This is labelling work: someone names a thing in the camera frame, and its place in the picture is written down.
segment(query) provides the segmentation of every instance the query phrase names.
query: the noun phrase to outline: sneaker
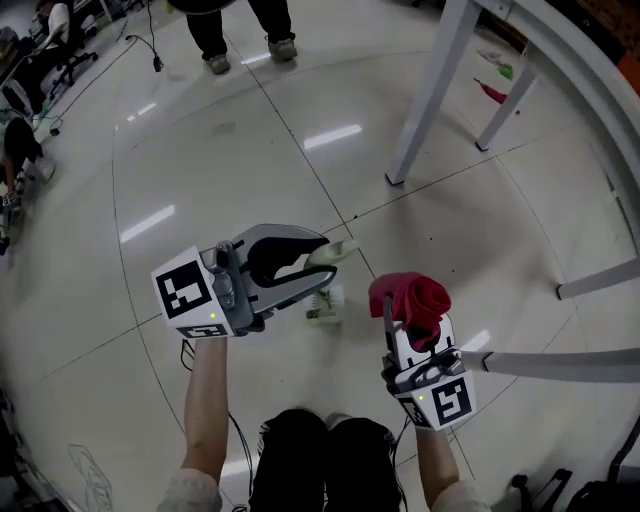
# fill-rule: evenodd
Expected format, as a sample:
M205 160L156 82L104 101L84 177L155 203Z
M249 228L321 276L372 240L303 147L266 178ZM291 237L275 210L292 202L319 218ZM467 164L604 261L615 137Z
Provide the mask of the sneaker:
M211 68L214 75L221 75L222 73L226 73L231 68L231 64L227 60L227 56L216 55L215 57L211 57L208 61L206 61L207 66Z
M269 42L269 53L276 62L285 62L298 56L293 39L283 39L277 43Z
M34 165L45 183L51 179L56 170L56 164L48 158L37 157Z

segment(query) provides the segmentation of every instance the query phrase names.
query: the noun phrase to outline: wire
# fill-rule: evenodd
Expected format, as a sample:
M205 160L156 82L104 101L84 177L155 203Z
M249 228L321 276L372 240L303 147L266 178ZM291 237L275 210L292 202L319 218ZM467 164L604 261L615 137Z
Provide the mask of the wire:
M153 54L158 55L156 52L156 35L153 33L153 23L151 23L151 0L147 0L147 13L149 13L149 30L151 32L151 46Z
M409 423L410 423L410 419L409 419L409 416L407 415L407 417L404 419L404 425L402 427L402 430L400 431L400 434L398 434L398 439L396 439L396 442L393 445L393 448L391 450L391 454L392 454L391 461L393 464L393 472L396 475L398 490L400 491L400 497L402 498L402 503L404 504L404 509L406 512L409 512L409 506L407 505L407 495L404 492L404 488L402 487L402 482L400 482L400 478L398 477L398 472L396 471L396 455L398 454L398 446L400 445L402 434L404 434L404 431L407 430Z
M33 123L34 121L34 117L29 116L27 114L24 114L23 112L20 112L19 110L16 110L15 108L3 108L0 109L0 112L13 112L15 114L18 114L21 118L26 118L29 121L31 121L31 123ZM49 131L52 130L60 130L60 128L62 128L62 125L64 124L64 119L62 119L62 117L60 116L52 116L52 117L47 117L47 116L38 116L38 119L53 119L53 123L51 123L51 126L49 127Z
M151 15L151 0L147 0L147 13L149 14L149 31L151 32L151 44L149 44L146 39L136 34L130 34L127 37L125 37L124 40L130 41L131 39L135 39L137 41L142 41L144 44L146 44L149 47L149 49L153 52L153 69L156 70L156 73L159 73L164 67L164 64L160 59L160 55L158 55L158 52L156 51L156 35L155 35L155 32L153 31L153 16Z
M184 366L187 370L192 371L192 368L185 362L185 359L184 359L185 355L188 358L190 358L191 361L194 361L195 350L193 349L193 347L191 346L191 343L189 343L188 340L183 339L182 349L180 351L180 362L182 363L182 366ZM236 421L236 419L233 417L231 413L229 413L229 419L231 420L231 423L233 423L233 426L235 427L236 431L238 432L238 437L240 438L240 444L242 444L242 451L244 452L244 456L247 459L247 466L249 467L249 497L251 497L251 494L253 493L253 459L251 458L251 450L249 448L249 443L247 442L247 438L244 436L244 433L240 428L240 425L238 424L238 422ZM236 505L233 508L233 512L247 512L247 510L248 508L246 505Z

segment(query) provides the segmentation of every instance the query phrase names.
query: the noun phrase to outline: white floor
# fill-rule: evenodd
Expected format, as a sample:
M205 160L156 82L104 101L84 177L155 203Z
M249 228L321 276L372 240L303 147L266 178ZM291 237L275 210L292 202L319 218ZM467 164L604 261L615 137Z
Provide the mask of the white floor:
M639 346L640 282L555 297L554 283L636 254L597 141L568 98L542 83L489 151L473 144L497 104L472 78L511 87L475 53L499 47L494 37L474 36L410 178L390 188L383 173L437 11L400 0L291 0L300 55L278 66L255 60L267 51L264 34L240 1L223 16L232 70L214 77L185 19L163 4L154 5L162 73L146 46L116 42L119 23L100 34L100 60L54 108L64 126L44 145L58 170L4 260L4 370L35 460L60 492L91 509L69 451L82 445L109 479L114 510L154 510L183 456L189 374L150 272L256 223L353 237L362 253L336 278L349 310L342 329L305 326L297 305L264 334L230 344L230 406L254 447L262 421L300 404L400 429L404 415L379 376L382 325L367 309L368 285L387 272L442 282L460 345L480 336L517 352ZM147 23L138 13L125 34L148 37ZM501 50L518 70L518 57ZM357 129L305 144L344 127ZM120 242L170 207L164 221ZM479 375L476 385L482 409L449 434L451 444L462 474L506 510L516 506L508 489L516 473L529 474L535 490L559 467L574 471L565 502L601 477L640 395L632 385L499 375ZM409 432L398 471L418 511L426 505L414 455ZM221 486L230 510L247 499L233 431L228 460Z

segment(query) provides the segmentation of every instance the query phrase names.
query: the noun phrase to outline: red cloth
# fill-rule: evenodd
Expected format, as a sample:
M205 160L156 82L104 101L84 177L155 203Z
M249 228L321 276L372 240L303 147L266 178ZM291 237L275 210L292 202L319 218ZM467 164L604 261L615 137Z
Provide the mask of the red cloth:
M384 314L384 298L393 296L391 317L406 331L418 327L431 335L414 344L421 350L440 333L442 316L451 309L451 298L440 283L418 272L398 272L379 277L369 287L369 311L373 318Z

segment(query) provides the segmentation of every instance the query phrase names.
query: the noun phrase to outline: office chair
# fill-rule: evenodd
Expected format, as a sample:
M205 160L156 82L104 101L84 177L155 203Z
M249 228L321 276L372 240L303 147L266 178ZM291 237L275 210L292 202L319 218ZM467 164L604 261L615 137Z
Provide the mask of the office chair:
M75 13L73 12L73 1L65 2L65 4L67 4L67 7L69 8L69 40L66 43L62 40L58 40L58 44L65 48L66 56L57 66L57 70L62 71L62 73L53 82L53 88L49 93L49 99L52 101L56 97L56 89L60 84L67 83L67 85L72 86L75 83L73 80L73 72L80 64L88 61L89 59L92 59L93 61L98 60L98 54L95 52L85 52L80 55L75 54L75 51L78 48L84 50L85 33L80 26L79 20L77 20L77 16L75 16Z

